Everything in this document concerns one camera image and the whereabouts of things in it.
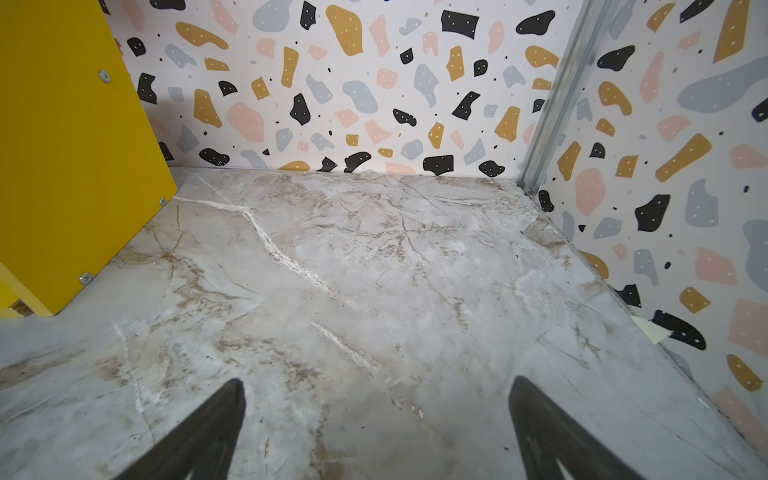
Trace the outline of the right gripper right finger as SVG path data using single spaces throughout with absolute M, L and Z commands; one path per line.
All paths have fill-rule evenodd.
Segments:
M 508 407 L 529 479 L 639 479 L 641 476 L 524 376 Z

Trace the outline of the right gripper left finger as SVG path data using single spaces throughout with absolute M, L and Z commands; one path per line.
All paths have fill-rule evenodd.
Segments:
M 117 477 L 226 479 L 245 413 L 244 384 L 232 378 Z

